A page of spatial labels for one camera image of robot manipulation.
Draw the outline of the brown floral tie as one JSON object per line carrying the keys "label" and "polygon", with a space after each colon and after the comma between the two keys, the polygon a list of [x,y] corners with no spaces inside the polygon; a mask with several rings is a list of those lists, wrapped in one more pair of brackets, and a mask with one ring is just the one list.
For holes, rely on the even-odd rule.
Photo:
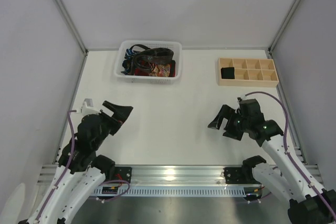
{"label": "brown floral tie", "polygon": [[165,65],[173,60],[173,56],[174,51],[168,48],[147,49],[133,57],[132,68],[142,68],[146,70],[148,69],[148,67],[144,67],[146,62]]}

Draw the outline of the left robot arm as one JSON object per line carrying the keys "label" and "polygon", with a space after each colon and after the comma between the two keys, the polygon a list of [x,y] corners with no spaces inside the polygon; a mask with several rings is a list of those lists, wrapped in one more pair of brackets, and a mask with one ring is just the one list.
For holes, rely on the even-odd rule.
{"label": "left robot arm", "polygon": [[102,104],[106,114],[85,99],[78,109],[67,113],[71,139],[62,150],[58,166],[45,196],[34,213],[22,223],[71,223],[74,216],[99,186],[127,188],[110,198],[115,200],[131,188],[131,172],[120,176],[116,164],[96,152],[108,136],[114,136],[130,116],[133,107]]}

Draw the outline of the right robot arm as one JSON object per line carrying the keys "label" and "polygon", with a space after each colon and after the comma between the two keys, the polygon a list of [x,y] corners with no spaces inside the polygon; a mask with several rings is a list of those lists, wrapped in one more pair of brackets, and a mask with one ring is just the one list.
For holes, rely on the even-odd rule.
{"label": "right robot arm", "polygon": [[285,133],[274,120],[265,120],[257,100],[241,101],[238,109],[223,105],[208,125],[219,129],[226,120],[223,135],[240,141],[244,134],[257,142],[275,162],[275,168],[261,156],[243,161],[245,175],[266,186],[288,206],[291,223],[332,223],[335,221],[335,190],[326,190],[290,151]]}

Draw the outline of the rolled black tie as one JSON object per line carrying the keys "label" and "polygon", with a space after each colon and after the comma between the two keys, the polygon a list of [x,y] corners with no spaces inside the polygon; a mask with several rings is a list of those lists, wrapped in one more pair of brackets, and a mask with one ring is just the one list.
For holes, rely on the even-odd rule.
{"label": "rolled black tie", "polygon": [[235,79],[235,68],[225,67],[220,69],[220,75],[222,79]]}

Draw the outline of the wooden compartment box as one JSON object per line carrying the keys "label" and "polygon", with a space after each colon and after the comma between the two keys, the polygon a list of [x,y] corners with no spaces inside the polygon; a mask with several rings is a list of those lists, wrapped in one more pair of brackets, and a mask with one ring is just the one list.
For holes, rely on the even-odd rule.
{"label": "wooden compartment box", "polygon": [[[225,67],[235,68],[235,79],[221,78],[221,68]],[[278,83],[277,70],[271,59],[218,59],[218,84],[220,86],[275,88]]]}

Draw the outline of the blue striped tie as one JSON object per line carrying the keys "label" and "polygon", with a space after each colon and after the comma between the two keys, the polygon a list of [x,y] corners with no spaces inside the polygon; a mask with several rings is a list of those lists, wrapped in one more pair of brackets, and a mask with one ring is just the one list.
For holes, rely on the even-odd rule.
{"label": "blue striped tie", "polygon": [[133,75],[134,71],[132,70],[133,57],[137,55],[139,51],[133,49],[127,49],[124,55],[124,60],[122,62],[123,71],[121,73],[125,76]]}

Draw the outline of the colourful patterned tie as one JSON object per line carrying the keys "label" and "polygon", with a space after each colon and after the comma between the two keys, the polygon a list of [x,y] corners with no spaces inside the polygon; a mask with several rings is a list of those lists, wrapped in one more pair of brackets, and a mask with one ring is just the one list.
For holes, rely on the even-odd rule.
{"label": "colourful patterned tie", "polygon": [[152,77],[169,77],[171,73],[171,65],[166,64],[166,65],[159,65],[159,64],[154,64],[152,66],[152,70],[149,73],[149,76]]}

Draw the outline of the red tie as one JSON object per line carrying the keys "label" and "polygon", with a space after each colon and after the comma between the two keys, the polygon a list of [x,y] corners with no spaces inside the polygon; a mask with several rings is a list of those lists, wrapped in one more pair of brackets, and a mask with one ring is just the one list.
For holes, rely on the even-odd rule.
{"label": "red tie", "polygon": [[[146,62],[146,64],[144,65],[144,67],[148,67],[148,69],[146,69],[146,70],[143,70],[142,68],[135,68],[134,75],[135,76],[147,76],[147,77],[151,77],[151,76],[149,76],[149,73],[151,72],[152,66],[154,64],[156,64],[156,63],[148,63],[148,62]],[[171,65],[171,73],[170,73],[169,78],[175,77],[175,72],[176,72],[176,62],[175,62],[175,60],[172,60],[168,64]]]}

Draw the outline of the white plastic basket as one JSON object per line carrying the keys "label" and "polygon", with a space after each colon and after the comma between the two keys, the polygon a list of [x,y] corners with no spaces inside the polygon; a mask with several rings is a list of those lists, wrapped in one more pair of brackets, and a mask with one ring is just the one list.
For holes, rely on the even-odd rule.
{"label": "white plastic basket", "polygon": [[182,45],[173,41],[126,40],[114,65],[114,75],[130,82],[171,84],[182,73]]}

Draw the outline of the aluminium mounting rail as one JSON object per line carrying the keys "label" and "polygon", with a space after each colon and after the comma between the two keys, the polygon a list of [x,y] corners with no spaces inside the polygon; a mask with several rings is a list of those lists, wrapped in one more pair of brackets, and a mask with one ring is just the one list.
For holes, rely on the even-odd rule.
{"label": "aluminium mounting rail", "polygon": [[[123,179],[131,177],[131,184],[142,186],[186,186],[201,185],[215,186],[224,185],[226,166],[219,165],[117,165],[118,171],[124,167],[126,175]],[[52,182],[57,165],[43,165],[37,179],[37,185],[48,185]],[[307,170],[313,177],[323,184],[317,165],[306,165]]]}

